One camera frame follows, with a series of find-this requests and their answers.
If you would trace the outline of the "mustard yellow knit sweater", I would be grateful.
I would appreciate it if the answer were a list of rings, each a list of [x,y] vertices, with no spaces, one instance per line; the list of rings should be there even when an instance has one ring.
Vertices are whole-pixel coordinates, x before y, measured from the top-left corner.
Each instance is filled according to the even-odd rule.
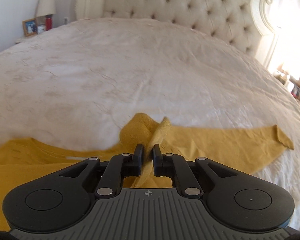
[[[2,213],[6,194],[23,183],[68,167],[80,160],[98,157],[108,161],[120,153],[145,147],[140,178],[126,179],[127,187],[169,187],[167,178],[155,179],[150,150],[158,144],[163,153],[176,153],[186,160],[207,157],[244,173],[253,174],[295,148],[276,125],[258,128],[198,128],[173,126],[168,118],[156,122],[138,113],[121,129],[118,142],[106,150],[73,151],[50,146],[33,138],[10,140],[0,146],[0,230],[9,226]]]

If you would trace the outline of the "cream tufted headboard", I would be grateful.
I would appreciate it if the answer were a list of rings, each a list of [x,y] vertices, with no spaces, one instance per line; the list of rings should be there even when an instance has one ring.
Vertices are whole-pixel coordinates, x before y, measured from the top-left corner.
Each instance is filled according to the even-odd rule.
[[[273,0],[76,0],[81,18],[151,18],[183,25],[236,47],[267,66],[275,29],[267,17]]]

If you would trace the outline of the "small white photo frame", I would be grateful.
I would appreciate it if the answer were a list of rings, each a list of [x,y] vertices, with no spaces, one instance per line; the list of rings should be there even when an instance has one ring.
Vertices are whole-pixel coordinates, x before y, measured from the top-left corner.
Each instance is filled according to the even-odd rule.
[[[37,25],[37,34],[41,34],[46,31],[46,26],[44,24]]]

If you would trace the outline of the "white embroidered bedspread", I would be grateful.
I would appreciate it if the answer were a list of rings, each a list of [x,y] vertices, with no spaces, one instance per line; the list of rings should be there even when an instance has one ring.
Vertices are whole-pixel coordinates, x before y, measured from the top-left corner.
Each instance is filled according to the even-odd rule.
[[[6,193],[126,139],[137,113],[203,128],[276,125],[293,142],[256,176],[285,188],[300,230],[300,105],[258,61],[155,20],[80,20],[0,52],[0,230]]]

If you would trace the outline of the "red bottle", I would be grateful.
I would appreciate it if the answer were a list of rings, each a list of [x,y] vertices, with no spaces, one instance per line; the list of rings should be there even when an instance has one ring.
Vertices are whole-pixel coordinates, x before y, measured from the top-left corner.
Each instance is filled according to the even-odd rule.
[[[52,29],[52,15],[45,16],[45,27],[46,27],[46,31]]]

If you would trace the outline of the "cluttered right bedside table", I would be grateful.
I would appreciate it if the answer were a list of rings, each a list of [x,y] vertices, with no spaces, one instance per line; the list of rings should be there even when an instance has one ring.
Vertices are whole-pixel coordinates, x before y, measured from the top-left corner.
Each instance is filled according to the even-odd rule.
[[[296,100],[300,100],[300,84],[294,77],[282,69],[282,65],[277,68],[273,75],[284,85]]]

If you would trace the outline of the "white shade table lamp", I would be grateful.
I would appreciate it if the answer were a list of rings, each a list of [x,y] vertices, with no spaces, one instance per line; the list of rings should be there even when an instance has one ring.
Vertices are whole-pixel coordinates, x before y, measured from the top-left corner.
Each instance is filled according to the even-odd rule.
[[[55,0],[39,0],[36,17],[45,17],[46,15],[54,15],[56,13]]]

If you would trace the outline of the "wooden picture frame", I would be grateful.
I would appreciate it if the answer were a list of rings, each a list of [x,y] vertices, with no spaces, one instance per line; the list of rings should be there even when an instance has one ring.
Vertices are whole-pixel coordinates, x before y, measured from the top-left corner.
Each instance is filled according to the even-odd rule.
[[[23,21],[23,30],[26,37],[36,35],[37,33],[37,20],[36,18]]]

